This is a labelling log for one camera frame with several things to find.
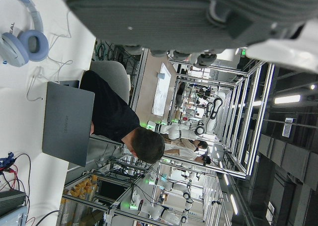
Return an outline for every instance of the table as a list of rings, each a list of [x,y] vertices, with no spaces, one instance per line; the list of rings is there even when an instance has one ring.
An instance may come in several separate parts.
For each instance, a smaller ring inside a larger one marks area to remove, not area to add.
[[[53,43],[55,34],[67,34],[68,8],[62,0],[33,0],[33,2],[41,13],[44,34],[49,44]],[[51,58],[58,61],[73,60],[71,65],[61,69],[60,80],[81,78],[83,70],[89,69],[95,42],[95,37],[72,13],[69,14],[69,26],[72,37],[59,38],[49,53]],[[30,102],[26,99],[27,89],[38,66],[43,67],[45,77],[56,80],[57,76],[54,73],[59,65],[45,59],[41,62],[29,62],[21,70],[6,65],[6,73],[13,78],[13,81],[17,81],[17,86],[20,83],[20,87],[0,87],[0,157],[7,157],[10,151],[15,156],[27,153],[31,157],[31,204],[28,218],[35,217],[36,223],[50,211],[59,209],[68,168],[68,162],[42,153],[47,80],[37,79],[29,94],[30,98],[41,96],[43,100]],[[17,76],[15,72],[24,72],[24,74]],[[25,155],[21,156],[17,159],[16,165],[19,170],[18,177],[24,183],[28,193],[28,158]],[[8,173],[6,177],[10,180],[13,174]],[[4,185],[2,176],[0,180],[0,187],[2,187]],[[42,224],[55,225],[56,218],[57,214],[52,214]]]

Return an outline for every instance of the air vent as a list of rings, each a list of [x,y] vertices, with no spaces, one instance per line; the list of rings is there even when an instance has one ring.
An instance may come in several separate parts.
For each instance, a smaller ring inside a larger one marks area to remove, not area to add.
[[[293,120],[294,120],[293,118],[286,118],[285,122],[292,123]],[[284,124],[284,129],[283,129],[283,134],[282,134],[282,136],[286,137],[286,138],[289,138],[290,132],[292,129],[292,124],[288,124],[288,123]]]

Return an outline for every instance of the gray chair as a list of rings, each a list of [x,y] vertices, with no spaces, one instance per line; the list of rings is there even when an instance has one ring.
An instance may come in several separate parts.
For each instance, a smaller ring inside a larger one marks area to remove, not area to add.
[[[92,61],[89,69],[108,82],[113,91],[128,104],[130,82],[121,63],[116,61]]]

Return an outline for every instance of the laptop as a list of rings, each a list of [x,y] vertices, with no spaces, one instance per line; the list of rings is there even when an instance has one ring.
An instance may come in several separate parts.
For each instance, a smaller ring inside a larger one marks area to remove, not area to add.
[[[42,151],[85,166],[94,93],[47,82]]]

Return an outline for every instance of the headphones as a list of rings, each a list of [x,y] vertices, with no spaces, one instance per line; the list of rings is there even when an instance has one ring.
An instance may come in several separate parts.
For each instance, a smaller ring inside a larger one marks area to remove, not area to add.
[[[43,34],[43,23],[40,13],[31,0],[19,0],[29,9],[35,30],[28,30],[15,37],[3,33],[0,38],[0,55],[10,65],[21,67],[30,61],[42,61],[49,53],[49,43]]]

